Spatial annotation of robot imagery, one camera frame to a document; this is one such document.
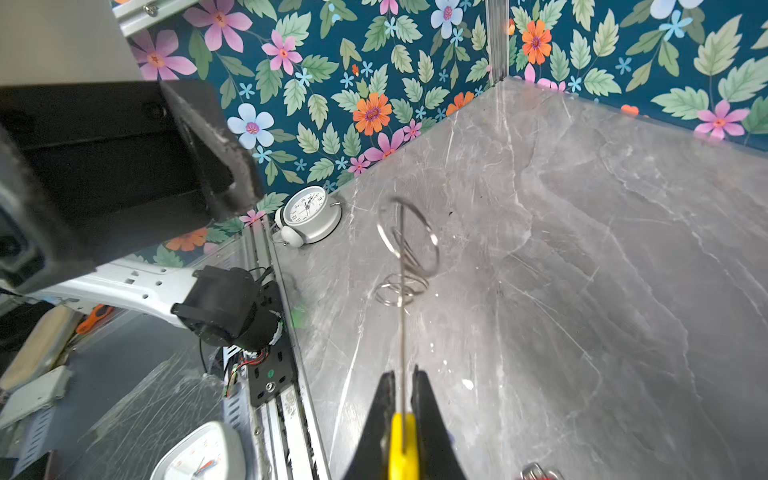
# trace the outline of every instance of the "clock face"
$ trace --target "clock face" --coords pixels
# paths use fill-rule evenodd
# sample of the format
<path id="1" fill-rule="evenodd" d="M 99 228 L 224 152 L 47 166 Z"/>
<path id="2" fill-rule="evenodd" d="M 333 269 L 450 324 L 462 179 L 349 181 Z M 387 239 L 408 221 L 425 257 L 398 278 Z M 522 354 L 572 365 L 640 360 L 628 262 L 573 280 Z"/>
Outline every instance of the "clock face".
<path id="1" fill-rule="evenodd" d="M 313 191 L 297 198 L 288 212 L 288 219 L 292 223 L 303 222 L 314 217 L 326 201 L 325 191 Z"/>

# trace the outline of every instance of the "green leaf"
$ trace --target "green leaf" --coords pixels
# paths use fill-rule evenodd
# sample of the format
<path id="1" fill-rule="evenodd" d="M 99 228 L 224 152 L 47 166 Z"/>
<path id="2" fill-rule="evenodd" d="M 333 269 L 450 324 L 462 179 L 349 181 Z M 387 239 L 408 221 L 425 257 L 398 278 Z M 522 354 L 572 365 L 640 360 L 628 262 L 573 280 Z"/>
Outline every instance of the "green leaf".
<path id="1" fill-rule="evenodd" d="M 614 81 L 614 76 L 605 70 L 592 68 L 584 77 L 584 88 L 593 95 L 620 94 L 621 87 Z"/>
<path id="2" fill-rule="evenodd" d="M 349 128 L 346 129 L 342 147 L 344 147 L 344 154 L 350 157 L 357 157 L 360 153 L 360 134 L 357 133 L 354 123 L 349 124 Z"/>
<path id="3" fill-rule="evenodd" d="M 323 133 L 323 151 L 328 155 L 336 155 L 341 148 L 339 134 L 333 130 L 333 124 L 328 124 L 328 128 Z"/>
<path id="4" fill-rule="evenodd" d="M 440 34 L 440 29 L 438 28 L 435 32 L 435 36 L 432 37 L 432 48 L 429 50 L 429 54 L 434 55 L 438 48 L 440 48 L 440 45 L 442 45 L 442 35 Z"/>
<path id="5" fill-rule="evenodd" d="M 274 162 L 269 162 L 269 164 L 266 166 L 266 169 L 264 169 L 264 173 L 266 175 L 266 184 L 273 184 L 279 172 L 280 171 L 277 170 L 277 166 L 274 164 Z"/>
<path id="6" fill-rule="evenodd" d="M 384 90 L 386 90 L 386 82 L 389 79 L 389 77 L 386 74 L 386 64 L 382 65 L 378 70 L 373 72 L 373 75 L 371 75 L 371 83 L 368 85 L 368 89 L 371 91 L 371 93 L 378 93 L 379 95 L 384 95 Z"/>
<path id="7" fill-rule="evenodd" d="M 270 69 L 270 61 L 262 60 L 256 66 L 256 89 L 261 95 L 261 103 L 267 103 L 276 97 L 283 86 L 283 71 Z"/>
<path id="8" fill-rule="evenodd" d="M 320 142 L 317 140 L 315 134 L 309 129 L 305 128 L 301 122 L 298 125 L 299 134 L 299 146 L 304 150 L 305 154 L 313 154 L 320 149 Z"/>
<path id="9" fill-rule="evenodd" d="M 640 35 L 640 39 L 637 40 L 637 42 L 629 47 L 627 50 L 627 55 L 637 55 L 638 53 L 648 53 L 649 51 L 656 48 L 656 44 L 661 40 L 661 37 L 664 37 L 664 31 L 662 30 L 651 30 L 646 31 L 642 35 Z"/>
<path id="10" fill-rule="evenodd" d="M 594 17 L 594 0 L 573 0 L 573 13 L 576 22 L 589 31 L 589 25 Z"/>
<path id="11" fill-rule="evenodd" d="M 277 7 L 277 11 L 285 13 L 291 10 L 298 10 L 299 8 L 301 8 L 301 0 L 283 0 L 280 6 Z"/>
<path id="12" fill-rule="evenodd" d="M 750 114 L 741 122 L 744 130 L 751 134 L 768 134 L 768 99 L 755 98 L 750 109 Z"/>
<path id="13" fill-rule="evenodd" d="M 281 144 L 284 141 L 296 140 L 296 135 L 286 133 L 282 128 L 275 128 L 274 130 L 270 130 L 270 133 L 275 138 L 275 142 L 278 144 Z"/>
<path id="14" fill-rule="evenodd" d="M 291 170 L 283 170 L 283 176 L 286 178 L 286 181 L 289 184 L 303 184 L 304 180 L 299 178 L 299 175 L 296 174 L 296 172 L 293 172 Z"/>
<path id="15" fill-rule="evenodd" d="M 653 60 L 649 61 L 645 65 L 639 68 L 635 68 L 632 72 L 632 80 L 627 85 L 626 91 L 633 91 L 635 88 L 645 85 L 648 82 L 648 75 L 650 74 L 650 64 L 654 63 Z"/>
<path id="16" fill-rule="evenodd" d="M 223 231 L 217 228 L 209 228 L 208 233 L 205 236 L 205 241 L 211 243 L 221 243 L 229 240 L 229 237 Z"/>
<path id="17" fill-rule="evenodd" d="M 157 246 L 157 254 L 152 257 L 152 260 L 156 265 L 160 266 L 172 266 L 181 267 L 184 266 L 184 262 L 181 261 L 178 254 L 172 250 L 168 250 L 162 245 Z"/>
<path id="18" fill-rule="evenodd" d="M 221 84 L 219 93 L 221 94 L 221 107 L 229 107 L 232 100 L 237 97 L 237 89 L 235 88 L 235 82 L 232 81 L 232 78 L 228 78 Z"/>
<path id="19" fill-rule="evenodd" d="M 522 35 L 522 32 L 528 30 L 528 24 L 533 21 L 533 18 L 524 8 L 512 7 L 512 20 L 515 21 L 515 27 L 520 31 L 520 35 Z"/>
<path id="20" fill-rule="evenodd" d="M 366 43 L 362 46 L 363 51 L 379 50 L 384 46 L 388 37 L 384 22 L 386 22 L 386 17 L 383 15 L 373 19 L 366 32 Z"/>
<path id="21" fill-rule="evenodd" d="M 266 214 L 274 214 L 278 208 L 283 206 L 283 202 L 285 202 L 285 199 L 287 198 L 288 194 L 271 192 L 256 204 L 256 211 L 263 211 Z"/>
<path id="22" fill-rule="evenodd" d="M 371 93 L 368 91 L 368 84 L 365 80 L 358 81 L 355 83 L 357 85 L 357 93 L 360 94 L 361 98 L 368 98 L 368 95 Z"/>
<path id="23" fill-rule="evenodd" d="M 270 154 L 270 158 L 278 164 L 285 164 L 296 160 L 296 155 L 288 154 L 285 151 L 278 150 Z"/>
<path id="24" fill-rule="evenodd" d="M 480 15 L 475 20 L 475 27 L 472 29 L 472 49 L 481 51 L 485 48 L 485 40 L 487 35 L 485 33 L 485 25 L 480 21 Z"/>
<path id="25" fill-rule="evenodd" d="M 331 98 L 350 114 L 357 110 L 357 102 L 360 101 L 360 95 L 351 90 L 341 90 L 341 92 L 331 95 Z"/>
<path id="26" fill-rule="evenodd" d="M 413 107 L 405 100 L 393 98 L 392 111 L 395 112 L 395 117 L 397 117 L 397 121 L 401 124 L 408 124 L 411 118 L 413 118 Z"/>
<path id="27" fill-rule="evenodd" d="M 405 43 L 413 43 L 414 40 L 419 40 L 422 37 L 416 22 L 410 19 L 408 15 L 400 15 L 397 18 L 397 30 L 395 30 L 395 35 Z"/>
<path id="28" fill-rule="evenodd" d="M 306 104 L 310 107 L 310 117 L 319 130 L 328 118 L 328 101 L 322 95 L 314 94 Z"/>
<path id="29" fill-rule="evenodd" d="M 558 24 L 558 20 L 563 15 L 563 7 L 567 0 L 551 0 L 544 4 L 538 19 L 544 22 L 545 29 L 552 30 L 552 27 Z"/>
<path id="30" fill-rule="evenodd" d="M 333 162 L 327 158 L 321 158 L 316 161 L 315 164 L 310 167 L 310 175 L 306 179 L 306 182 L 314 182 L 328 178 L 333 173 Z"/>
<path id="31" fill-rule="evenodd" d="M 619 24 L 620 27 L 626 28 L 636 23 L 643 23 L 648 20 L 650 16 L 650 4 L 654 0 L 643 0 L 632 8 L 632 13 L 624 17 L 624 20 Z"/>
<path id="32" fill-rule="evenodd" d="M 334 61 L 328 61 L 328 57 L 321 57 L 319 55 L 307 55 L 301 62 L 301 66 L 306 68 L 306 72 L 312 74 L 310 83 L 316 81 L 328 80 L 331 78 L 331 74 L 339 67 Z"/>
<path id="33" fill-rule="evenodd" d="M 453 62 L 453 68 L 451 68 L 451 88 L 456 85 L 456 80 L 458 80 L 458 67 L 456 62 Z"/>
<path id="34" fill-rule="evenodd" d="M 455 47 L 456 50 L 456 60 L 458 61 L 469 61 L 469 54 L 467 53 L 467 49 L 464 47 Z"/>
<path id="35" fill-rule="evenodd" d="M 538 0 L 533 4 L 533 10 L 531 11 L 531 20 L 536 22 L 538 20 L 538 14 L 541 13 L 541 5 L 538 4 Z"/>
<path id="36" fill-rule="evenodd" d="M 408 13 L 419 13 L 429 8 L 427 0 L 399 0 L 399 4 Z"/>
<path id="37" fill-rule="evenodd" d="M 413 73 L 413 66 L 411 65 L 411 55 L 408 53 L 408 49 L 405 45 L 397 44 L 392 49 L 390 55 L 392 64 L 395 65 L 398 71 L 403 73 Z"/>
<path id="38" fill-rule="evenodd" d="M 205 40 L 203 40 L 203 35 L 196 28 L 192 30 L 189 49 L 190 56 L 194 58 L 194 65 L 197 67 L 197 74 L 200 76 L 200 80 L 205 80 L 208 76 L 210 63 L 214 59 L 214 54 L 208 50 Z"/>
<path id="39" fill-rule="evenodd" d="M 477 81 L 484 78 L 488 74 L 488 59 L 481 58 L 477 60 L 472 68 L 469 69 L 466 81 Z"/>
<path id="40" fill-rule="evenodd" d="M 755 61 L 750 58 L 738 68 L 732 68 L 727 78 L 717 84 L 720 96 L 730 103 L 745 101 L 754 97 L 768 84 L 768 57 Z"/>
<path id="41" fill-rule="evenodd" d="M 659 65 L 666 68 L 674 77 L 680 75 L 680 66 L 677 64 L 678 57 L 680 57 L 680 53 L 674 45 L 666 40 L 661 42 L 661 48 L 659 48 Z"/>
<path id="42" fill-rule="evenodd" d="M 710 98 L 704 90 L 695 91 L 691 87 L 685 87 L 685 90 L 673 88 L 668 94 L 657 95 L 651 98 L 656 105 L 664 107 L 665 114 L 672 114 L 673 117 L 683 120 L 693 120 L 698 118 L 699 110 L 706 110 L 710 106 Z"/>
<path id="43" fill-rule="evenodd" d="M 616 25 L 614 13 L 608 9 L 605 20 L 598 25 L 598 33 L 594 34 L 592 48 L 598 57 L 607 57 L 616 50 L 616 42 L 619 40 L 619 26 Z"/>
<path id="44" fill-rule="evenodd" d="M 741 34 L 737 34 L 741 15 L 736 15 L 720 30 L 711 32 L 704 45 L 699 45 L 699 56 L 694 58 L 694 67 L 709 76 L 717 75 L 730 67 L 733 56 L 739 50 Z"/>
<path id="45" fill-rule="evenodd" d="M 689 23 L 688 25 L 685 25 L 683 27 L 683 31 L 685 31 L 689 37 L 691 37 L 697 44 L 701 45 L 704 43 L 704 10 L 701 8 L 692 8 L 690 10 L 684 9 L 683 10 L 683 17 L 682 19 L 685 20 L 686 18 L 692 18 L 693 21 Z"/>
<path id="46" fill-rule="evenodd" d="M 422 99 L 422 93 L 424 93 L 422 84 L 418 83 L 413 78 L 403 78 L 402 84 L 406 87 L 406 95 L 408 96 L 408 99 L 413 103 L 418 104 Z"/>
<path id="47" fill-rule="evenodd" d="M 589 65 L 591 59 L 589 42 L 574 28 L 574 40 L 571 42 L 571 63 L 576 70 L 581 70 Z"/>
<path id="48" fill-rule="evenodd" d="M 432 76 L 435 74 L 435 67 L 432 65 L 432 57 L 424 53 L 423 50 L 419 50 L 419 80 L 422 83 L 429 83 L 432 80 Z"/>
<path id="49" fill-rule="evenodd" d="M 453 44 L 449 44 L 447 47 L 445 47 L 445 51 L 442 53 L 442 63 L 440 64 L 440 68 L 445 68 L 445 66 L 453 59 Z"/>
<path id="50" fill-rule="evenodd" d="M 568 56 L 554 42 L 552 42 L 552 55 L 549 57 L 549 68 L 552 77 L 557 81 L 565 80 L 571 73 L 571 67 L 568 66 Z"/>
<path id="51" fill-rule="evenodd" d="M 243 62 L 240 61 L 239 58 L 227 57 L 224 55 L 221 55 L 220 58 L 224 67 L 226 67 L 232 75 L 243 75 L 245 77 L 253 77 L 255 75 L 250 68 L 243 65 Z"/>
<path id="52" fill-rule="evenodd" d="M 290 117 L 294 112 L 304 105 L 306 98 L 306 87 L 295 78 L 291 78 L 286 83 L 286 90 L 283 92 L 283 103 L 287 105 L 287 115 Z"/>
<path id="53" fill-rule="evenodd" d="M 357 61 L 362 61 L 362 58 L 360 57 L 360 53 L 357 52 L 357 47 L 354 43 L 352 43 L 350 40 L 347 40 L 346 38 L 341 39 L 341 46 L 339 47 L 339 53 L 342 56 L 342 61 L 344 63 L 344 70 L 349 68 L 349 59 L 354 58 Z"/>
<path id="54" fill-rule="evenodd" d="M 428 91 L 427 95 L 424 97 L 424 106 L 427 107 L 427 110 L 434 110 L 440 106 L 443 100 L 445 100 L 445 96 L 448 95 L 448 93 L 450 92 L 443 87 L 434 87 L 432 90 Z"/>
<path id="55" fill-rule="evenodd" d="M 287 40 L 288 37 L 295 38 L 296 47 L 300 47 L 301 45 L 304 45 L 304 40 L 310 36 L 309 29 L 311 21 L 311 13 L 305 13 L 301 16 L 299 16 L 298 13 L 293 13 L 281 18 L 277 22 L 277 25 L 275 25 L 275 30 L 277 30 L 283 37 L 283 41 Z"/>
<path id="56" fill-rule="evenodd" d="M 270 3 L 270 0 L 243 0 L 241 4 L 248 9 L 249 12 L 259 15 L 259 18 L 267 17 L 277 20 L 277 12 Z"/>

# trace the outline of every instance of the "pink flower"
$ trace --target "pink flower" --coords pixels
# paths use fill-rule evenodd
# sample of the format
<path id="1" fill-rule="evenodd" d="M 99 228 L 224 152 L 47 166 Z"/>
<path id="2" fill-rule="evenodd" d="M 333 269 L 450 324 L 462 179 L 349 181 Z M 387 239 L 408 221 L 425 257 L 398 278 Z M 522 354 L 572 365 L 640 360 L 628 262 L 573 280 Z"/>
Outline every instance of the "pink flower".
<path id="1" fill-rule="evenodd" d="M 395 150 L 400 148 L 400 145 L 402 145 L 402 141 L 405 138 L 405 134 L 402 130 L 402 128 L 395 130 L 395 133 L 392 134 L 391 144 L 389 143 L 389 139 L 387 138 L 386 134 L 384 132 L 380 133 L 379 147 L 381 150 L 374 147 L 369 148 L 366 150 L 366 158 L 369 158 L 371 161 L 379 161 L 383 158 L 387 158 L 391 154 L 394 154 Z"/>
<path id="2" fill-rule="evenodd" d="M 267 55 L 275 55 L 275 58 L 270 61 L 270 68 L 272 70 L 280 70 L 280 64 L 282 63 L 283 70 L 285 70 L 288 75 L 293 75 L 293 63 L 291 62 L 299 63 L 301 61 L 299 52 L 294 51 L 296 50 L 296 39 L 294 37 L 288 37 L 285 42 L 283 42 L 283 37 L 280 36 L 280 33 L 277 30 L 272 30 L 272 42 L 274 42 L 275 45 L 270 43 L 261 45 L 261 49 L 264 50 L 264 53 Z"/>
<path id="3" fill-rule="evenodd" d="M 715 112 L 712 113 L 709 110 L 699 110 L 697 115 L 699 120 L 706 122 L 696 127 L 696 132 L 699 134 L 706 134 L 712 132 L 710 135 L 717 140 L 723 140 L 725 133 L 733 135 L 744 135 L 744 127 L 738 125 L 735 122 L 742 121 L 750 114 L 749 108 L 740 108 L 730 113 L 730 103 L 726 100 L 721 100 L 715 105 Z"/>
<path id="4" fill-rule="evenodd" d="M 416 120 L 411 120 L 410 125 L 406 125 L 402 128 L 402 131 L 406 133 L 405 140 L 411 141 L 414 138 L 422 134 L 422 122 L 416 123 Z"/>
<path id="5" fill-rule="evenodd" d="M 379 13 L 384 15 L 387 10 L 397 15 L 397 11 L 399 10 L 397 0 L 382 0 L 382 4 L 379 7 Z"/>
<path id="6" fill-rule="evenodd" d="M 556 81 L 548 80 L 546 78 L 539 78 L 536 81 L 536 72 L 533 69 L 532 64 L 528 64 L 525 67 L 525 81 L 541 85 L 542 87 L 551 88 L 552 90 L 565 91 L 565 82 L 561 81 L 559 84 Z"/>
<path id="7" fill-rule="evenodd" d="M 256 213 L 255 210 L 248 210 L 245 215 L 240 216 L 240 219 L 245 223 L 243 227 L 250 227 L 264 215 L 266 215 L 264 210 L 259 210 L 259 213 Z"/>
<path id="8" fill-rule="evenodd" d="M 371 162 L 366 160 L 365 154 L 360 155 L 357 158 L 352 157 L 352 166 L 349 168 L 351 173 L 358 177 L 362 172 L 366 171 L 371 166 Z"/>
<path id="9" fill-rule="evenodd" d="M 131 40 L 139 46 L 136 48 L 131 45 L 134 58 L 139 65 L 146 64 L 139 68 L 144 80 L 155 81 L 158 73 L 163 80 L 178 80 L 179 77 L 171 70 L 182 75 L 192 75 L 197 71 L 197 67 L 189 58 L 168 56 L 179 48 L 179 38 L 173 30 L 161 30 L 157 33 L 157 48 L 152 43 L 152 37 L 147 30 L 138 32 L 131 37 Z"/>
<path id="10" fill-rule="evenodd" d="M 199 8 L 188 8 L 183 17 L 192 25 L 202 28 L 210 25 L 205 32 L 205 45 L 211 51 L 221 48 L 221 34 L 227 40 L 227 45 L 234 51 L 243 53 L 243 39 L 233 30 L 245 31 L 253 25 L 253 22 L 244 13 L 227 13 L 232 10 L 235 0 L 219 0 L 218 4 L 214 0 L 200 0 L 200 5 L 205 8 L 205 12 Z"/>

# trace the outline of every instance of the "orange flower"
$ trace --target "orange flower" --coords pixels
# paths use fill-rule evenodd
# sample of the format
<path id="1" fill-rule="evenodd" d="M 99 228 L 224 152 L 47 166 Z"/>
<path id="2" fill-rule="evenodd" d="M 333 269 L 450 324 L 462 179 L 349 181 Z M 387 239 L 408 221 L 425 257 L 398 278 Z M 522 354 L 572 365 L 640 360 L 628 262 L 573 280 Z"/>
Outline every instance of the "orange flower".
<path id="1" fill-rule="evenodd" d="M 528 61 L 537 65 L 544 63 L 544 57 L 552 53 L 552 34 L 545 30 L 545 24 L 541 20 L 535 24 L 528 24 L 528 31 L 523 32 L 523 53 L 528 56 Z"/>
<path id="2" fill-rule="evenodd" d="M 357 111 L 352 119 L 357 122 L 357 131 L 366 131 L 366 135 L 373 135 L 374 131 L 380 132 L 382 127 L 389 125 L 389 115 L 392 113 L 392 105 L 388 104 L 386 95 L 372 93 L 368 100 L 361 99 L 357 102 Z"/>
<path id="3" fill-rule="evenodd" d="M 181 248 L 183 252 L 191 252 L 195 247 L 203 246 L 206 235 L 208 235 L 208 229 L 200 228 L 170 240 L 165 246 L 169 250 L 179 250 Z"/>
<path id="4" fill-rule="evenodd" d="M 466 106 L 470 101 L 475 99 L 475 94 L 468 91 L 467 95 L 458 94 L 453 98 L 453 103 L 448 106 L 448 115 L 457 111 L 459 108 Z"/>

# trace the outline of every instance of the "orange handle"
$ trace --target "orange handle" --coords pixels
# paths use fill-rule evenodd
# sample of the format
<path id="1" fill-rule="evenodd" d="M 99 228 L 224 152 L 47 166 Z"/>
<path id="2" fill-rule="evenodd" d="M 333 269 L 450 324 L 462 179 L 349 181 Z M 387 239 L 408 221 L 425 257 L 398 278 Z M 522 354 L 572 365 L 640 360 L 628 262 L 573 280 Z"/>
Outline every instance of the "orange handle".
<path id="1" fill-rule="evenodd" d="M 112 313 L 112 310 L 114 310 L 113 306 L 104 304 L 97 305 L 96 308 L 94 308 L 94 311 L 91 312 L 91 315 L 88 315 L 88 318 L 85 319 L 83 323 L 78 325 L 78 328 L 75 330 L 75 332 L 77 332 L 78 335 L 85 335 L 91 331 L 91 329 L 99 320 Z"/>

